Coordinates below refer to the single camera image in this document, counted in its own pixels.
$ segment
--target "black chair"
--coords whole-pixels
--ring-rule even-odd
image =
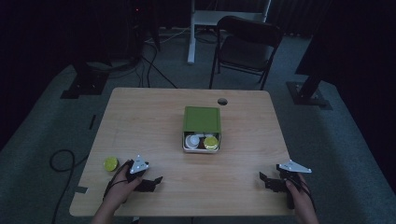
[[[270,23],[250,21],[235,16],[226,16],[217,24],[218,43],[213,60],[209,89],[212,89],[216,64],[220,67],[261,76],[260,90],[271,68],[276,50],[282,40],[283,33]],[[221,44],[220,31],[228,34]]]

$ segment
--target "gray carpet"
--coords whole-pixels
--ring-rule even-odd
[[[214,36],[201,38],[215,40]],[[395,194],[377,164],[336,88],[322,82],[320,91],[333,110],[317,106],[295,105],[287,81],[304,81],[294,75],[309,40],[285,37],[276,54],[264,89],[269,91],[284,134],[290,157],[313,170],[306,175],[313,192],[321,223],[396,223]],[[184,89],[207,89],[214,45],[197,43],[195,64],[187,64],[189,39],[186,35],[162,43],[154,64]],[[145,47],[150,61],[154,51]],[[51,223],[55,206],[63,192],[68,172],[50,169],[50,156],[67,148],[82,160],[89,152],[104,114],[111,91],[116,87],[141,87],[146,80],[148,63],[135,70],[114,72],[102,95],[84,95],[75,100],[60,96],[76,73],[71,66],[52,80],[34,109],[0,154],[0,223]],[[215,77],[214,89],[257,90],[258,77],[223,70]],[[150,87],[173,88],[154,68],[150,69]],[[59,168],[70,165],[71,156],[59,154]],[[56,223],[88,223],[89,217],[72,217],[68,208],[83,171],[76,167],[60,203]],[[144,223],[189,223],[189,218],[142,218]],[[130,223],[117,217],[116,223]],[[293,217],[197,217],[194,223],[295,223]]]

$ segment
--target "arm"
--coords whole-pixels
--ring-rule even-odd
[[[303,176],[300,174],[299,176],[301,181],[306,183]],[[319,224],[314,205],[312,204],[309,196],[302,189],[300,191],[297,190],[289,180],[286,181],[286,186],[290,190],[294,200],[297,221],[301,224]],[[305,184],[302,184],[302,187],[308,190]]]
[[[92,224],[109,224],[112,222],[114,213],[120,207],[122,203],[124,203],[129,194],[134,191],[134,189],[142,182],[141,177],[137,177],[131,183],[126,181],[124,174],[127,172],[128,167],[125,166],[119,172],[119,174],[114,179],[114,183],[119,181],[119,184],[114,185],[107,193],[107,196],[103,200],[102,204],[96,211],[95,216],[93,217]]]

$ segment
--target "wooden table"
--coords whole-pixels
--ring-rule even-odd
[[[219,105],[225,98],[227,105]],[[184,107],[220,108],[217,154],[182,149]],[[144,178],[163,176],[154,192],[133,192],[116,216],[198,217],[291,215],[286,194],[264,187],[259,172],[278,178],[276,164],[290,159],[271,97],[266,91],[116,88],[108,102],[79,181],[73,216],[93,216],[107,182],[106,157],[120,163],[141,155]]]

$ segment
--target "wire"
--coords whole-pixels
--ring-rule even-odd
[[[148,87],[150,87],[150,85],[149,85],[149,70],[151,69],[151,66],[152,66],[153,63],[154,63],[154,60],[155,60],[155,58],[157,57],[157,49],[156,49],[154,46],[152,46],[152,45],[150,45],[150,44],[148,44],[148,43],[146,43],[146,45],[149,45],[150,47],[152,47],[152,48],[154,49],[154,57],[152,57],[151,62],[149,62],[145,57],[142,56],[142,58],[143,58],[145,61],[147,61],[147,62],[149,63],[147,80],[148,80]]]
[[[142,70],[142,76],[140,76],[138,73],[137,73],[137,69],[136,70],[134,70],[134,72],[136,73],[136,75],[137,75],[137,77],[139,78],[139,85],[137,86],[137,87],[144,87],[144,85],[143,85],[143,74],[145,73],[145,69],[146,69],[146,67],[145,67],[145,64],[144,63],[141,63],[142,64],[142,67],[143,67],[143,70]]]
[[[314,202],[314,199],[312,198],[311,193],[308,191],[309,189],[307,190],[306,188],[304,188],[301,184],[297,183],[297,181],[293,180],[292,178],[287,178],[287,179],[290,182],[292,182],[295,186],[297,186],[297,188],[302,189],[303,192],[306,193],[306,195],[308,195],[309,199],[311,200],[312,205],[314,206],[315,212],[316,212],[317,207],[315,206],[315,202]]]
[[[304,186],[306,186],[306,188],[308,189],[308,191],[309,192],[311,192],[311,189],[308,187],[308,185],[307,184],[305,184],[305,182],[304,181],[301,181],[303,184],[304,184]]]
[[[58,169],[58,168],[56,168],[56,167],[53,165],[53,159],[55,158],[55,156],[59,155],[59,154],[62,153],[62,152],[67,152],[67,153],[69,153],[69,154],[71,155],[71,157],[72,157],[72,164],[71,164],[71,166],[70,166],[69,168],[66,168],[66,169]],[[73,173],[74,173],[74,169],[75,169],[77,166],[79,166],[80,164],[82,164],[82,163],[83,163],[85,160],[87,160],[87,159],[88,159],[88,155],[85,156],[81,161],[79,161],[78,163],[76,163],[76,157],[75,157],[73,151],[71,151],[71,150],[69,150],[69,149],[60,149],[60,150],[54,152],[54,153],[51,155],[51,157],[50,157],[50,159],[49,159],[49,166],[50,166],[50,168],[51,168],[52,170],[54,170],[54,171],[57,172],[57,173],[63,173],[63,172],[70,171],[70,174],[69,174],[69,177],[68,177],[68,179],[67,179],[66,185],[64,186],[64,191],[62,192],[61,197],[59,198],[58,202],[56,203],[55,210],[54,210],[53,216],[52,216],[52,222],[51,222],[52,224],[55,223],[56,215],[58,214],[58,210],[59,210],[59,206],[60,206],[60,204],[61,204],[62,198],[64,197],[64,194],[66,193],[67,188],[69,187],[70,181],[71,181],[72,176],[73,176]]]
[[[132,68],[135,68],[136,65],[140,62],[140,58],[136,57],[136,58],[132,58],[128,63],[117,66],[117,67],[110,67],[110,68],[98,68],[98,67],[94,67],[92,65],[89,65],[89,67],[93,70],[93,71],[98,71],[98,72],[118,72],[118,71],[128,71]]]
[[[142,62],[141,58],[134,59],[134,61],[132,61],[132,63],[134,64],[134,67],[132,69],[125,69],[125,70],[119,71],[118,73],[110,73],[110,75],[108,76],[108,79],[121,78],[121,77],[126,77],[128,75],[131,75],[133,72],[136,72],[139,64],[142,64],[141,62]]]
[[[217,40],[207,40],[207,39],[204,39],[202,37],[198,37],[198,34],[201,34],[201,35],[209,34],[209,35],[213,35],[215,38],[217,38],[217,34],[215,32],[211,32],[211,31],[208,31],[208,30],[206,30],[206,32],[204,32],[204,33],[198,32],[195,35],[195,39],[197,41],[201,42],[201,43],[204,43],[204,44],[217,44],[218,43]]]
[[[113,188],[113,186],[115,186],[116,184],[119,184],[119,183],[128,181],[128,180],[121,180],[121,181],[118,181],[118,182],[116,182],[116,183],[113,184],[114,180],[116,179],[116,176],[120,173],[120,171],[121,171],[126,165],[128,165],[128,161],[125,162],[125,163],[117,170],[117,172],[113,175],[113,177],[111,178],[111,180],[108,182],[107,187],[106,187],[106,190],[105,190],[105,194],[103,195],[103,199],[107,196],[108,191],[109,191],[111,188]]]
[[[152,45],[150,45],[150,44],[148,44],[148,43],[146,43],[146,44],[149,45],[150,47],[152,47],[152,48],[154,49],[154,53],[155,53],[153,59],[151,60],[151,62],[150,62],[147,58],[145,58],[144,56],[142,56],[142,59],[145,60],[147,63],[149,63],[149,69],[148,69],[148,75],[147,75],[148,87],[150,88],[150,85],[149,85],[149,70],[150,70],[150,68],[151,68],[151,66],[152,66],[152,67],[154,67],[154,68],[160,73],[160,75],[161,75],[163,78],[165,78],[173,87],[175,87],[175,89],[177,89],[177,86],[176,86],[169,78],[167,78],[167,77],[160,71],[160,69],[158,69],[158,68],[153,64],[153,62],[154,62],[154,60],[155,60],[155,58],[156,58],[156,56],[157,56],[157,49],[156,49],[154,46],[152,46]]]
[[[161,43],[161,44],[162,44],[162,43],[165,43],[166,41],[168,41],[168,40],[170,40],[170,39],[172,39],[172,38],[175,38],[175,37],[178,36],[178,35],[182,35],[182,34],[184,34],[188,29],[190,29],[190,26],[187,27],[187,28],[185,28],[185,29],[183,29],[181,32],[179,32],[179,33],[177,33],[177,34],[171,35],[171,36],[169,36],[167,39],[165,39],[165,40],[163,40],[163,41],[160,41],[160,43]],[[153,44],[154,42],[152,42],[151,40],[152,40],[152,38],[146,40],[145,42],[146,42],[146,43],[149,43],[149,44]]]

